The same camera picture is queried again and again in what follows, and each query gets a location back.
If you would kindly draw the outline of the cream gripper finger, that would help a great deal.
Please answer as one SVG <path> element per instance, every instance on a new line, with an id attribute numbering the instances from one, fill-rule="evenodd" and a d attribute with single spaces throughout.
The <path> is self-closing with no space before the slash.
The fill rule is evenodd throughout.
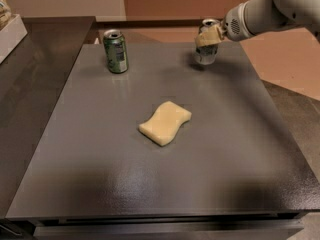
<path id="1" fill-rule="evenodd" d="M 215 32 L 200 33 L 196 37 L 195 43 L 197 47 L 214 45 L 217 43 L 217 34 Z"/>

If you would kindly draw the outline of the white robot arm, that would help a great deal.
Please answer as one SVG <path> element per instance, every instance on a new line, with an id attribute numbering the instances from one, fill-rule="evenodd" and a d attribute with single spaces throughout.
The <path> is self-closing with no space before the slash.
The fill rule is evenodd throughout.
<path id="1" fill-rule="evenodd" d="M 320 42 L 320 0 L 249 0 L 199 33 L 195 43 L 197 47 L 217 45 L 225 37 L 239 42 L 294 28 L 307 29 Z"/>

